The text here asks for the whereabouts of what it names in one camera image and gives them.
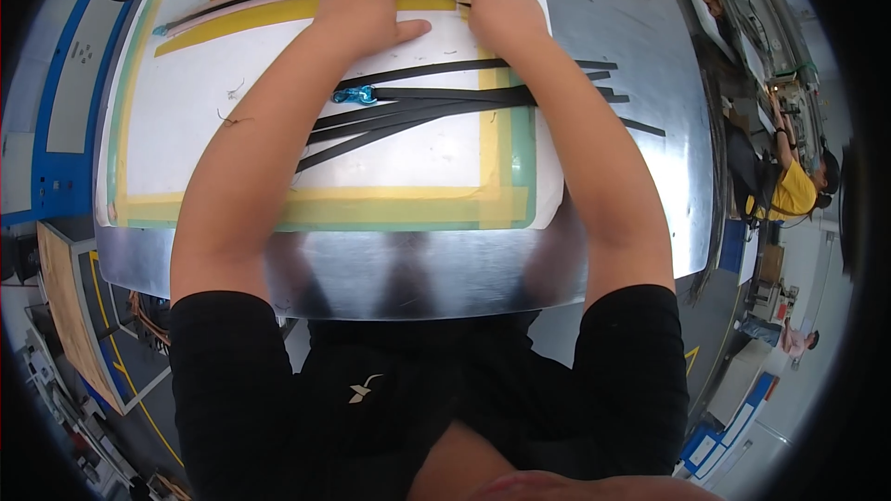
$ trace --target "person in pink shirt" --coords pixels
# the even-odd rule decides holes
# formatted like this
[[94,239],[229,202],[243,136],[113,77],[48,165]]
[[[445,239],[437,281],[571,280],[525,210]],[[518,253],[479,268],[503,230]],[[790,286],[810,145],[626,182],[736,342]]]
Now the person in pink shirt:
[[753,339],[761,339],[771,346],[780,346],[791,358],[798,358],[805,349],[812,351],[820,340],[820,332],[814,331],[805,336],[804,333],[789,326],[788,318],[783,325],[767,323],[759,317],[746,317],[742,321],[734,321],[733,328],[747,334]]

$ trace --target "yellow shirt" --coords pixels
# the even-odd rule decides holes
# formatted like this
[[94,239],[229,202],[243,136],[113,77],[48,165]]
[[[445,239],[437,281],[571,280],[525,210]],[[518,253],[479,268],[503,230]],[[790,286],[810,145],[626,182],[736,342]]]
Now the yellow shirt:
[[[786,171],[786,176],[777,182],[777,187],[774,190],[774,206],[786,212],[805,214],[811,210],[815,201],[817,201],[817,188],[814,187],[814,183],[808,178],[801,165],[797,161],[792,161],[792,165]],[[746,202],[746,213],[750,212],[754,205],[755,198],[750,195]],[[764,209],[759,207],[755,217],[764,218]],[[791,216],[771,209],[768,218],[770,220],[786,220]]]

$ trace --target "jeans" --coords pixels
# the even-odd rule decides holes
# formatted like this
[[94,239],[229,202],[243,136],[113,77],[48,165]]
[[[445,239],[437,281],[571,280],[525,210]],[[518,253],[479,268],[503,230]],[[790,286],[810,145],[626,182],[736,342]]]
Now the jeans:
[[749,317],[740,324],[740,331],[753,339],[761,339],[771,346],[776,346],[780,342],[782,325],[767,323],[758,317]]

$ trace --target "yellow floor line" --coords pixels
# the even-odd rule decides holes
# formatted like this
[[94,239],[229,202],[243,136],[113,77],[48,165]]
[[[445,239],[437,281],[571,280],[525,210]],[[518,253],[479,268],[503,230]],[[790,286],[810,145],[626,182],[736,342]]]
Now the yellow floor line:
[[[96,263],[99,261],[99,253],[95,250],[90,251],[90,271],[93,273],[93,284],[96,287],[96,300],[99,302],[99,311],[103,314],[103,321],[105,323],[105,328],[109,328],[109,320],[105,315],[105,306],[103,304],[103,297],[99,294],[99,279],[96,278]],[[124,366],[124,361],[120,358],[120,352],[117,350],[117,342],[114,340],[114,336],[109,335],[109,339],[111,340],[111,347],[114,348],[114,354],[117,356],[117,363],[114,361],[111,362],[117,369],[124,373],[124,377],[127,377],[127,383],[130,384],[130,389],[133,390],[133,395],[136,395],[136,386],[133,384],[133,380],[130,379],[130,373],[127,371],[127,367]],[[179,462],[180,466],[185,466],[183,461],[180,460],[179,456],[176,454],[176,451],[173,451],[173,448],[168,443],[167,438],[164,437],[164,434],[161,433],[161,430],[158,429],[158,426],[155,424],[155,421],[151,418],[148,409],[142,404],[142,401],[139,401],[139,407],[145,413],[145,417],[149,420],[149,424],[154,428],[155,433],[158,434],[158,437],[161,438],[161,441],[164,442],[164,445],[168,448],[168,451],[173,455],[173,458],[176,459],[176,462]]]
[[702,390],[699,392],[699,396],[696,397],[696,402],[694,402],[691,406],[693,409],[696,409],[697,404],[699,403],[699,399],[702,398],[702,394],[706,392],[706,385],[708,384],[708,380],[711,378],[712,373],[715,373],[715,368],[718,365],[718,359],[721,357],[721,351],[723,350],[724,344],[727,342],[727,336],[730,334],[730,329],[733,327],[733,314],[736,313],[736,306],[740,303],[740,293],[742,292],[742,285],[736,287],[736,300],[733,301],[733,309],[730,310],[730,321],[727,322],[727,330],[724,331],[724,339],[721,340],[721,346],[718,347],[718,352],[715,355],[715,361],[712,363],[712,368],[708,370],[708,375],[706,376],[706,381],[702,385]]

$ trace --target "workbench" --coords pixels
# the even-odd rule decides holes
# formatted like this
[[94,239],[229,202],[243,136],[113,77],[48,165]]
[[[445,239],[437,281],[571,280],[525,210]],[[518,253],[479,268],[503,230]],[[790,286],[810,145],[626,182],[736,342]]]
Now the workbench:
[[[631,101],[614,105],[616,113],[666,131],[665,138],[632,134],[665,207],[674,276],[704,269],[712,219],[711,140],[680,8],[675,0],[548,5],[553,35],[574,58],[620,66],[610,85]],[[169,297],[173,229],[95,224],[95,235],[107,281]],[[581,302],[585,295],[585,236],[568,195],[544,230],[276,233],[266,265],[273,307],[285,317],[483,316]]]

